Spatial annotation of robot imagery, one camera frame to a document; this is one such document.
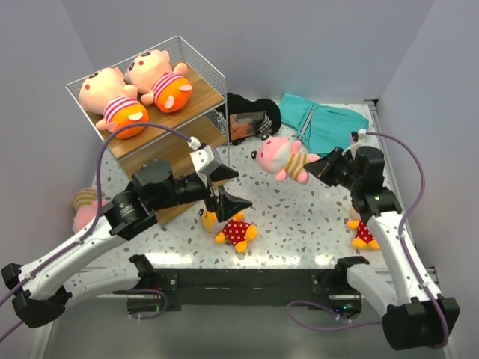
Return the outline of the pink frog plush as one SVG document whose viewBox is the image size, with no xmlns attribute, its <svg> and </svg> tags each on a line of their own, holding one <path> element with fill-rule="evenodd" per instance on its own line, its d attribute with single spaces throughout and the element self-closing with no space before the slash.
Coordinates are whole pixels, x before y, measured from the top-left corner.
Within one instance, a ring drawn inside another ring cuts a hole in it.
<svg viewBox="0 0 479 359">
<path fill-rule="evenodd" d="M 97 213 L 97 190 L 95 188 L 84 188 L 80 190 L 73 197 L 72 205 L 76 212 L 73 218 L 72 230 L 74 233 L 78 233 Z"/>
<path fill-rule="evenodd" d="M 251 158 L 268 174 L 274 174 L 277 182 L 291 178 L 305 185 L 309 173 L 304 169 L 306 164 L 320 160 L 315 153 L 303 152 L 300 140 L 291 141 L 285 137 L 264 135 L 261 146 L 251 152 Z"/>
</svg>

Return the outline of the large black-haired boy plush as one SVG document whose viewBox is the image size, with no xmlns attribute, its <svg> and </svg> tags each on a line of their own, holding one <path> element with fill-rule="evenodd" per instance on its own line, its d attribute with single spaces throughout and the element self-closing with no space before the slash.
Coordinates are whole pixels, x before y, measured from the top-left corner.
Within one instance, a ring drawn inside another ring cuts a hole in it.
<svg viewBox="0 0 479 359">
<path fill-rule="evenodd" d="M 185 77 L 188 66 L 170 64 L 166 50 L 149 50 L 130 62 L 124 73 L 126 83 L 136 86 L 143 105 L 155 105 L 163 113 L 183 109 L 192 94 L 192 84 Z"/>
</svg>

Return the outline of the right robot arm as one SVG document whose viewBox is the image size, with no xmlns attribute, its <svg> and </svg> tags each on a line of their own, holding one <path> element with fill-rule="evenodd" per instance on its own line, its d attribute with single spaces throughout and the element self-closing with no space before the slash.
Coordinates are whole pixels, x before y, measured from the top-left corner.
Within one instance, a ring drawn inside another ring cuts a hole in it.
<svg viewBox="0 0 479 359">
<path fill-rule="evenodd" d="M 340 260 L 333 278 L 337 291 L 359 292 L 381 316 L 382 329 L 395 350 L 442 348 L 460 314 L 455 298 L 446 298 L 422 264 L 405 228 L 395 193 L 385 187 L 385 158 L 375 147 L 335 148 L 304 166 L 328 186 L 350 191 L 354 210 L 379 244 L 391 275 L 386 283 L 364 260 Z"/>
</svg>

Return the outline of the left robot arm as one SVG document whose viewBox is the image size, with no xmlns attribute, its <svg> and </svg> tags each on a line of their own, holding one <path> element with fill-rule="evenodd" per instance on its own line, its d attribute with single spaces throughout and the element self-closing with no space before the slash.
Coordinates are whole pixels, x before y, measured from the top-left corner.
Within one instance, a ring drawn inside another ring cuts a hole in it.
<svg viewBox="0 0 479 359">
<path fill-rule="evenodd" d="M 214 165 L 205 179 L 193 172 L 174 178 L 164 159 L 148 161 L 131 182 L 97 210 L 78 233 L 61 246 L 28 265 L 11 263 L 1 270 L 10 289 L 15 314 L 30 328 L 55 321 L 67 308 L 112 292 L 152 292 L 156 273 L 145 255 L 133 255 L 127 262 L 94 271 L 86 265 L 157 224 L 156 212 L 203 201 L 220 219 L 228 219 L 249 208 L 249 200 L 228 194 L 223 187 L 213 191 L 212 182 L 238 177 L 226 165 Z"/>
</svg>

